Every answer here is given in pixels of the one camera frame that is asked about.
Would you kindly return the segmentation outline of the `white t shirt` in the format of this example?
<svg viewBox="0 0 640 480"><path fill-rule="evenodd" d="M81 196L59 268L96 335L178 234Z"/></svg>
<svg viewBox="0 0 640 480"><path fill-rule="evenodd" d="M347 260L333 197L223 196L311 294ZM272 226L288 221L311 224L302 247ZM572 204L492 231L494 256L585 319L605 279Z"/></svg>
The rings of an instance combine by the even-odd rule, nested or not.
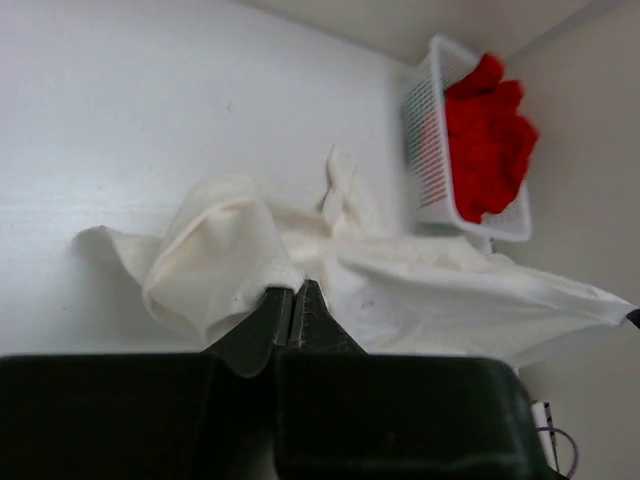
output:
<svg viewBox="0 0 640 480"><path fill-rule="evenodd" d="M327 160L317 211L269 201L242 175L197 185L161 236L95 226L91 255L117 261L161 325L210 346L271 287L318 282L333 318L378 354L482 356L515 368L622 326L631 303L478 251L463 236L395 236L356 169Z"/></svg>

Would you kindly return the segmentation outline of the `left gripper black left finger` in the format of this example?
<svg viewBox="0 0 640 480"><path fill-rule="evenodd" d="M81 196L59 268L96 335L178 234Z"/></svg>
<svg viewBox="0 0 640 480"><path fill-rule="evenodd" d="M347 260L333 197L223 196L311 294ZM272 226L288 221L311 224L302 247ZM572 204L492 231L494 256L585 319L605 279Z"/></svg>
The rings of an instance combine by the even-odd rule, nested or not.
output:
<svg viewBox="0 0 640 480"><path fill-rule="evenodd" d="M294 291L268 288L258 306L220 340L203 351L240 378L254 378L274 352L288 343Z"/></svg>

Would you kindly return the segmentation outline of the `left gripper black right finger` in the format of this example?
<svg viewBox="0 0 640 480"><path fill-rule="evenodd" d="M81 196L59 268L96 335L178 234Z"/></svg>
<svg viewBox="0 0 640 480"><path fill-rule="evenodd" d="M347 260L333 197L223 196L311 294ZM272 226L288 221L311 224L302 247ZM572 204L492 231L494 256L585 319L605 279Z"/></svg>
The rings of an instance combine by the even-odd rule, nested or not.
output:
<svg viewBox="0 0 640 480"><path fill-rule="evenodd" d="M295 295L287 349L311 353L366 354L330 314L320 285L314 280L307 280Z"/></svg>

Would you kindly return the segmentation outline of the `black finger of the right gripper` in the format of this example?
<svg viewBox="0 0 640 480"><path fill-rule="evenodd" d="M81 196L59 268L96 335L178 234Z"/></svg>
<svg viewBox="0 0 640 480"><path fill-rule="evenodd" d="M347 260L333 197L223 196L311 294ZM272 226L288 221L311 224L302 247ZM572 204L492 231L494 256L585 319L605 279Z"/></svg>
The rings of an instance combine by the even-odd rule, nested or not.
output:
<svg viewBox="0 0 640 480"><path fill-rule="evenodd" d="M626 319L637 329L640 329L640 309L635 309L626 315Z"/></svg>

